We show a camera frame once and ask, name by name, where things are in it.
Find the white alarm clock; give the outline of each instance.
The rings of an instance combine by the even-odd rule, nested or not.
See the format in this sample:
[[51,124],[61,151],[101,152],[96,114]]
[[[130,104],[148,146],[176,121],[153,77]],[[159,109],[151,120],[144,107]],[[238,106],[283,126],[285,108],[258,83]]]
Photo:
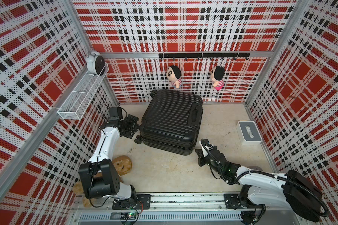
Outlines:
[[105,66],[105,61],[104,58],[100,56],[99,52],[91,52],[91,54],[85,58],[85,61],[89,72],[97,75],[104,74],[103,68]]

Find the pink shirt doll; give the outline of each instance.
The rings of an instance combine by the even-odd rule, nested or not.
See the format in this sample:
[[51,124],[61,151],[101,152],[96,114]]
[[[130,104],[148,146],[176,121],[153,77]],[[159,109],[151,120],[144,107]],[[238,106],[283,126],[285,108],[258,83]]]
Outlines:
[[212,69],[210,79],[213,81],[213,87],[218,91],[224,87],[223,77],[224,77],[224,67],[217,65]]
[[170,81],[169,86],[173,87],[174,90],[179,89],[182,86],[181,72],[179,67],[171,65],[167,69],[167,78]]

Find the plaid wall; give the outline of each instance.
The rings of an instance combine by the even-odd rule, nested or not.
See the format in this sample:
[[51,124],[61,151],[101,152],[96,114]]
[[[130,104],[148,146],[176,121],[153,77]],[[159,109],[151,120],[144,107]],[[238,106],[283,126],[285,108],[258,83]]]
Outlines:
[[73,0],[99,52],[272,50],[290,1]]
[[[112,106],[104,85],[81,120],[58,120],[1,201],[0,224],[66,224],[78,168],[90,159],[108,117],[101,103]],[[101,111],[108,112],[104,105]]]
[[249,106],[281,172],[321,189],[338,224],[338,1],[309,1]]
[[84,66],[61,1],[0,0],[0,172]]
[[[266,58],[233,60],[202,59],[110,59],[108,78],[119,102],[148,102],[150,91],[169,87],[165,72],[169,65],[181,69],[180,91],[198,94],[204,101],[244,103]],[[210,70],[216,65],[225,68],[224,87],[212,87]]]
[[[82,70],[85,54],[61,0],[0,0],[0,173]],[[0,224],[65,223],[78,165],[97,142],[102,116],[94,105],[108,103],[102,92],[84,119],[60,119],[51,129],[0,203]]]

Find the wire mesh basket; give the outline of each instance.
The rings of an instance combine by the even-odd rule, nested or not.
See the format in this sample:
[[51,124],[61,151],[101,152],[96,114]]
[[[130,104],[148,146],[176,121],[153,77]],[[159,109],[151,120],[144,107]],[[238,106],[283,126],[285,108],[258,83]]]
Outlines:
[[104,73],[100,75],[92,74],[89,71],[82,77],[76,85],[64,104],[60,107],[58,114],[63,119],[81,119],[88,108],[95,92],[98,90],[100,83],[109,70],[108,64],[105,63]]

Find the mounting plate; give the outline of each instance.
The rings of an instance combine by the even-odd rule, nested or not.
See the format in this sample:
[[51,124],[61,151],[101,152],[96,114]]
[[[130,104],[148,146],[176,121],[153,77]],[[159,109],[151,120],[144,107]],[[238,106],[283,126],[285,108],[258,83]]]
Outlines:
[[224,194],[224,202],[225,207],[229,209],[238,209],[241,206],[238,194]]
[[[149,209],[150,208],[150,194],[137,194],[138,201],[141,201],[143,203],[143,209]],[[112,209],[114,210],[121,210],[121,209],[126,209],[123,207],[119,206],[119,201],[114,201]],[[141,210],[142,205],[138,202],[134,209]]]

